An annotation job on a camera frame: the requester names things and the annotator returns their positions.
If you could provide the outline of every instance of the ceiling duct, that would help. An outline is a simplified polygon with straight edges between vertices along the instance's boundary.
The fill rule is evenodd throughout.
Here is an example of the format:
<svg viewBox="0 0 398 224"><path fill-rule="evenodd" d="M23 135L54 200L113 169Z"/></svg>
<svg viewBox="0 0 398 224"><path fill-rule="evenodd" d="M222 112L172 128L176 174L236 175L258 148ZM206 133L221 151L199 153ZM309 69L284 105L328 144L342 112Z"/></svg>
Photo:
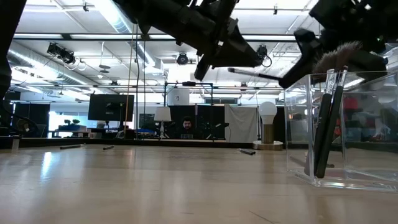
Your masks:
<svg viewBox="0 0 398 224"><path fill-rule="evenodd" d="M74 71L70 71L69 69L64 68L63 65L60 65L57 62L50 60L50 58L41 56L38 53L15 42L11 43L10 49L8 50L7 58L8 60L18 61L20 63L19 65L14 64L12 66L34 68L39 71L38 75L44 78L48 78L49 80L62 78L63 80L53 81L59 84L98 85L98 83L84 77L83 75L80 75L79 73L76 73ZM114 91L109 89L104 89L103 91L105 93L115 94Z"/></svg>
<svg viewBox="0 0 398 224"><path fill-rule="evenodd" d="M132 27L129 27L124 16L121 14L112 0L97 0L93 1L92 3L118 34L133 33L131 30ZM163 70L163 62L161 59L155 58L144 51L144 48L140 42L127 41L127 43L137 52L138 57L141 60L145 59L145 65L147 67L154 67L158 68L159 70Z"/></svg>

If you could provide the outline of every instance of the computer monitor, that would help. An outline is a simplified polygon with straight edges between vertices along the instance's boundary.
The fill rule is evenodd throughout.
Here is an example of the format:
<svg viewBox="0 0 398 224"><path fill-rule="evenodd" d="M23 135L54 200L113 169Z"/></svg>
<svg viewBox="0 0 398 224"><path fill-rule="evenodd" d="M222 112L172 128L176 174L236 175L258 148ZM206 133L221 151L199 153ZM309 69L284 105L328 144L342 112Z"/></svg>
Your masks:
<svg viewBox="0 0 398 224"><path fill-rule="evenodd" d="M129 97L127 121L132 121L134 96ZM124 121L127 95L92 94L88 107L88 119L97 121Z"/></svg>

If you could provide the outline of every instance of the white lamp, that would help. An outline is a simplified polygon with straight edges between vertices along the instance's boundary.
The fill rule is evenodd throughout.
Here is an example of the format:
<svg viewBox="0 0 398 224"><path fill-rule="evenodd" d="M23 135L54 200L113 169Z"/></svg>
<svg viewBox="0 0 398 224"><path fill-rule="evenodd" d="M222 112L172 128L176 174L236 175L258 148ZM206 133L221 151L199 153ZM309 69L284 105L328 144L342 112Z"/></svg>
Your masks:
<svg viewBox="0 0 398 224"><path fill-rule="evenodd" d="M162 107L156 108L154 120L161 121L160 138L161 139L165 138L163 122L169 122L172 120L171 115L170 115L170 108L168 106L162 106Z"/></svg>
<svg viewBox="0 0 398 224"><path fill-rule="evenodd" d="M259 107L259 114L262 119L262 142L264 144L274 143L274 128L272 126L277 109L271 102L263 102Z"/></svg>

